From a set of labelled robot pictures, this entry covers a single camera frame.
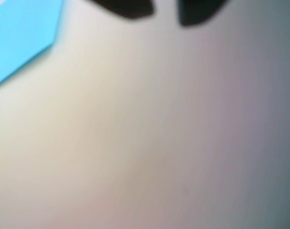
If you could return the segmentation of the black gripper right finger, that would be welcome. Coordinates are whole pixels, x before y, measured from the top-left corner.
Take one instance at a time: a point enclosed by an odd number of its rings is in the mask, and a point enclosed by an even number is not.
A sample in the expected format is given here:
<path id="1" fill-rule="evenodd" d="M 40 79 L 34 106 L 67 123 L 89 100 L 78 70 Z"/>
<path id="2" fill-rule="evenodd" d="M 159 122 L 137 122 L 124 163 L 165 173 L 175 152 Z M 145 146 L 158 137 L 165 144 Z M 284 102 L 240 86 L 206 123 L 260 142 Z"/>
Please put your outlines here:
<path id="1" fill-rule="evenodd" d="M 212 18 L 224 5 L 223 0 L 178 0 L 179 23 L 182 26 L 202 24 Z"/>

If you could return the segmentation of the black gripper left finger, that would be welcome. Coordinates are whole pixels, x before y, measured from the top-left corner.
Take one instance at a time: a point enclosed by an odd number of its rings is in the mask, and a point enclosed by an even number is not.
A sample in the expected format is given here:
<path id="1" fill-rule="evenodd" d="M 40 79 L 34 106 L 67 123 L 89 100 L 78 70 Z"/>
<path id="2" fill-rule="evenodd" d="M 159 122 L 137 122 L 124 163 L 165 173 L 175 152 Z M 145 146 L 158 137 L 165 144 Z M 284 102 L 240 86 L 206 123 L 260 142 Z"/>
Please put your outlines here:
<path id="1" fill-rule="evenodd" d="M 92 0 L 91 2 L 129 20 L 147 17 L 154 13 L 151 0 Z"/>

